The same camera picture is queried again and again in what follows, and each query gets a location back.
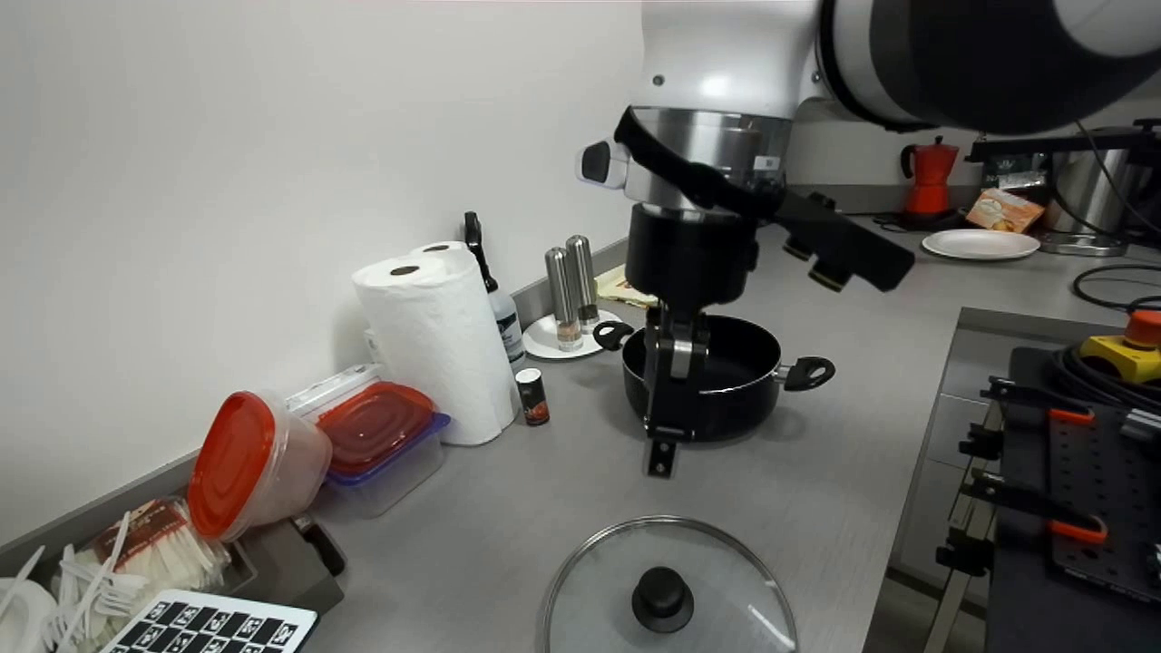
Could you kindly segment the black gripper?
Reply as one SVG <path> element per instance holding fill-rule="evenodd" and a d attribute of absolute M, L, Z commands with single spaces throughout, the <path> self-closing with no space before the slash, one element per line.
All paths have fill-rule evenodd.
<path fill-rule="evenodd" d="M 627 284 L 659 297 L 667 309 L 699 310 L 745 293 L 758 262 L 758 224 L 736 212 L 678 212 L 650 204 L 631 206 Z M 687 380 L 699 355 L 699 319 L 647 310 L 647 472 L 667 480 L 673 469 L 678 429 L 670 418 L 673 376 Z"/>

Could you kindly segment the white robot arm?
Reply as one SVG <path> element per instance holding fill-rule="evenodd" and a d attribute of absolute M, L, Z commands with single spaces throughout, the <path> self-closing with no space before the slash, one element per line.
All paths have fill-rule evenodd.
<path fill-rule="evenodd" d="M 788 188 L 800 104 L 885 129 L 1037 135 L 1077 123 L 1161 66 L 1161 0 L 641 0 L 641 78 L 579 175 L 631 198 L 622 274 L 650 293 L 637 355 L 647 469 L 766 419 L 793 387 L 775 339 L 722 309 L 758 231 L 832 290 L 892 290 L 914 255 Z"/>

